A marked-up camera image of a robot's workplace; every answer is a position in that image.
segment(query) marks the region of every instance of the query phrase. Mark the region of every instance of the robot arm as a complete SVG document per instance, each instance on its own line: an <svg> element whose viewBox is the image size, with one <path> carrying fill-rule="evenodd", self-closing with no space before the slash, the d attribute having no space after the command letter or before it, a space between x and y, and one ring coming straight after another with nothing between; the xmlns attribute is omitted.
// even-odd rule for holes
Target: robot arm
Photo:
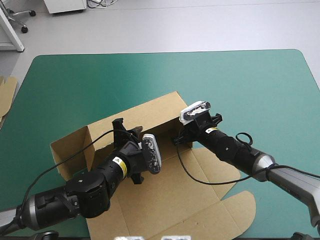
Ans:
<svg viewBox="0 0 320 240"><path fill-rule="evenodd" d="M182 110L179 120L184 126L183 131L173 139L173 143L197 141L221 161L235 166L260 182L270 181L277 185L307 205L311 225L318 225L320 234L320 180L294 168L277 166L271 155L251 147L252 138L246 133L238 135L249 137L249 143L240 140L238 135L236 138L227 136L216 128L222 121L222 116L210 116L210 107L209 102L198 101Z"/></svg>
<svg viewBox="0 0 320 240"><path fill-rule="evenodd" d="M40 230L78 215L97 217L109 209L110 199L123 179L131 178L134 184L141 184L142 172L159 173L161 156L155 137L145 134L137 142L142 127L128 131L133 138L125 134L122 118L112 124L114 130L123 132L113 133L114 150L103 163L64 186L30 196L23 209L17 206L0 212L1 235L26 227Z"/></svg>

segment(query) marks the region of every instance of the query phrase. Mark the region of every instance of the open cardboard box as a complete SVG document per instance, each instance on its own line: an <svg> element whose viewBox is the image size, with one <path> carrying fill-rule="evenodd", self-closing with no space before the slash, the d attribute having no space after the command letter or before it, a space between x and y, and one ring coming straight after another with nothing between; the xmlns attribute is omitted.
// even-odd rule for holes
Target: open cardboard box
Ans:
<svg viewBox="0 0 320 240"><path fill-rule="evenodd" d="M250 192L221 200L233 184L203 185L189 178L181 167L171 137L177 136L182 127L178 116L186 106L179 94L172 92L84 126L51 144L54 161L59 163L112 129L112 121L117 118L123 118L126 129L143 126L143 133L156 136L162 157L161 172L144 172L141 185L134 185L129 178L123 180L111 198L109 211L87 219L92 240L112 240L117 236L160 240L167 235L230 240L251 225L256 202ZM95 168L113 150L112 143L111 133L60 165L61 176L67 181L83 168ZM189 143L181 144L179 151L187 169L198 179L221 182L240 178L236 168L219 161L206 148L193 149Z"/></svg>

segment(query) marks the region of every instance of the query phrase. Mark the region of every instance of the black cable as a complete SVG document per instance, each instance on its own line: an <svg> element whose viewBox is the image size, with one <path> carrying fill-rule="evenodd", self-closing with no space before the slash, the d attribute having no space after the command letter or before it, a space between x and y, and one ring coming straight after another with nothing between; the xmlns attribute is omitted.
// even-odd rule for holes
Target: black cable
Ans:
<svg viewBox="0 0 320 240"><path fill-rule="evenodd" d="M91 145L93 145L95 142L97 142L98 140L100 140L102 137L104 137L105 135L109 134L109 133L112 133L112 132L121 132L121 133L125 133L127 134L128 136L130 137L133 137L133 139L135 140L135 142L138 144L139 140L138 138L133 135L132 133L126 131L126 130L121 130L121 129L113 129L113 130L109 130L107 132L105 132L104 134L102 134L101 136L99 136L96 140L92 141L91 143L89 143L87 146L85 146L84 148L82 148L81 150L77 151L76 153L72 154L71 156L69 156L68 158L66 158L65 160L57 163L56 165L48 168L47 170L43 171L42 173L40 173L36 178L35 180L29 185L29 187L27 188L25 194L24 194L24 198L23 198L23 201L22 201L22 204L21 204L21 207L20 209L17 211L17 215L14 217L14 219L8 223L8 225L0 232L0 236L15 222L15 221L18 221L18 219L21 217L21 214L23 212L23 209L25 207L25 204L26 204L26 201L27 201L27 198L28 198L28 195L29 195L29 192L30 190L32 189L32 187L37 183L37 181L43 176L45 175L46 173L50 172L51 170L55 169L56 167L60 166L61 164L64 164L66 163L67 161L73 159L75 156L77 156L78 154L82 153L84 150L86 150L87 148L89 148Z"/></svg>
<svg viewBox="0 0 320 240"><path fill-rule="evenodd" d="M246 176L246 177L244 177L244 178L240 178L240 179L237 179L237 180L224 181L224 182L206 182L206 181L201 181L201 180L199 180L199 179L196 179L194 176L192 176L192 175L188 172L185 164L182 162L182 159L181 159L181 156L180 156L180 153L179 153L180 133L181 133L181 129L179 130L178 138L177 138L178 141L176 142L176 153L177 153L177 155L178 155L178 158L179 158L179 160L180 160L180 163L181 163L181 165L182 165L185 173L186 173L190 178L192 178L194 181L196 181L196 182L198 182L198 183L201 183L201 184L205 184L205 185L215 186L215 185L234 184L234 183L242 182L242 181L245 181L245 180L248 180L248 179L252 178L252 176ZM265 171L265 169L261 169L261 170L257 171L256 174L258 174L258 173L260 173L260 172L262 172L262 171Z"/></svg>
<svg viewBox="0 0 320 240"><path fill-rule="evenodd" d="M180 160L180 163L185 171L185 173L191 178L193 179L194 181L198 182L198 183L201 183L201 184L205 184L205 185L211 185L211 186L216 186L216 185L226 185L226 184L234 184L234 183L238 183L238 182L242 182L242 181L245 181L245 180L248 180L250 178L252 178L253 176L261 173L261 172L264 172L266 171L267 172L267 175L268 175L268 171L270 171L271 169L291 169L291 170L294 170L294 171L297 171L299 173L302 173L302 174L305 174L305 175L309 175L311 177L314 177L314 178L319 178L320 179L320 175L316 175L316 174L313 174L313 173L309 173L309 172L306 172L306 171L302 171L302 170L299 170L297 168L294 168L292 166L287 166L287 165L277 165L277 164L272 164L270 165L269 167L266 167L266 168L263 168L263 169L260 169L258 171L256 171L253 175L248 175L246 177L243 177L243 178L240 178L240 179L237 179L237 180L232 180L232 181L225 181L225 182L206 182L206 181L201 181L199 179L196 179L194 176L192 176L185 164L183 163L182 159L181 159L181 156L180 156L180 153L179 153L179 139L180 139L180 133L181 133L181 129L179 130L179 133L178 133L178 141L176 143L176 153L178 155L178 158Z"/></svg>

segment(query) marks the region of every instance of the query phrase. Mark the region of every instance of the white tag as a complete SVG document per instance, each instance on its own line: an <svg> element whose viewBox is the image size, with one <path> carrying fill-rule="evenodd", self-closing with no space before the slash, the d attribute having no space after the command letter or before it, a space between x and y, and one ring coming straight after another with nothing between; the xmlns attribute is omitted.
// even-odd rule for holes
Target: white tag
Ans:
<svg viewBox="0 0 320 240"><path fill-rule="evenodd" d="M207 130L205 130L205 132L206 132L207 134L209 134L209 133L211 133L212 131L216 131L216 130L218 130L218 128L210 127L210 128L208 128Z"/></svg>

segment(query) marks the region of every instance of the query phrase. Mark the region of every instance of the white cable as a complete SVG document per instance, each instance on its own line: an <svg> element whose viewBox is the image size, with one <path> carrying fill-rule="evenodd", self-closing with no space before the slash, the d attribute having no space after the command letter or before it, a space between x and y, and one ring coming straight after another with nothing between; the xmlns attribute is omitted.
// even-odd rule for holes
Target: white cable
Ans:
<svg viewBox="0 0 320 240"><path fill-rule="evenodd" d="M93 0L87 0L87 5L89 8L97 8L97 9L106 9L108 6L111 6L118 2L119 0L112 0L111 2L108 3L108 0L101 0L100 3L97 3L96 5L93 5Z"/></svg>

